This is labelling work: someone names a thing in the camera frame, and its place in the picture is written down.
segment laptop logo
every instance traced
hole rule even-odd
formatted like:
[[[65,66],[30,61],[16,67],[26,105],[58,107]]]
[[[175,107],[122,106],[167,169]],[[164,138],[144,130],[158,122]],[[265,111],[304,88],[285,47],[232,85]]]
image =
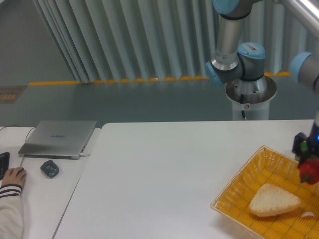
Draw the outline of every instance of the laptop logo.
[[[51,135],[52,138],[64,138],[65,135]]]

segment red object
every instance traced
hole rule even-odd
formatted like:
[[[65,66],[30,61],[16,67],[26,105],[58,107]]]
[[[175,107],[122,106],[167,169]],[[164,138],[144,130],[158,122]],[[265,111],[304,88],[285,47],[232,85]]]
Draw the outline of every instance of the red object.
[[[317,158],[308,159],[299,168],[300,182],[315,184],[319,182],[319,160]]]

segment sleeve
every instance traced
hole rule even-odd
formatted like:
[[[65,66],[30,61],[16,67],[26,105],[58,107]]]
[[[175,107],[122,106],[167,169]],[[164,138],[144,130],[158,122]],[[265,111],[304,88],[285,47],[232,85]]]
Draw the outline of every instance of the sleeve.
[[[23,232],[22,188],[5,185],[0,188],[0,238],[21,239]]]

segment yellow floor line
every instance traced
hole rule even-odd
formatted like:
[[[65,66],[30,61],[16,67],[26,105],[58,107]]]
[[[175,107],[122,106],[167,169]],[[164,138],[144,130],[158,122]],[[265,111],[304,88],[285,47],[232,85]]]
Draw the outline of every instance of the yellow floor line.
[[[265,76],[289,76],[290,72],[278,72],[277,74],[272,74],[270,72],[265,72]],[[203,80],[203,79],[208,79],[208,76],[203,78],[202,76],[195,76],[195,77],[190,77],[190,76],[182,76],[179,79],[176,79],[174,77],[165,77],[163,81],[189,81],[189,80]],[[144,80],[142,78],[137,78],[134,79],[133,82],[152,82],[152,81],[159,81],[158,78],[148,78],[147,80]],[[119,83],[129,83],[131,82],[129,79],[121,79],[118,81]],[[94,82],[90,82],[89,84],[105,84],[105,83],[116,83],[115,80],[96,80]],[[46,81],[46,82],[30,82],[28,85],[29,86],[50,86],[50,85],[77,85],[77,81]]]

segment metal pipe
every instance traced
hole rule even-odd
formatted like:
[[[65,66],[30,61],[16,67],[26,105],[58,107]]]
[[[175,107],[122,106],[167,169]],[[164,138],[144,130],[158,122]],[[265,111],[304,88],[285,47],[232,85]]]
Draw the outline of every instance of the metal pipe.
[[[308,29],[319,41],[319,9],[311,0],[275,0],[281,3]]]
[[[221,17],[216,54],[212,60],[213,66],[218,70],[229,71],[238,65],[237,47],[242,28],[243,19],[228,20]]]

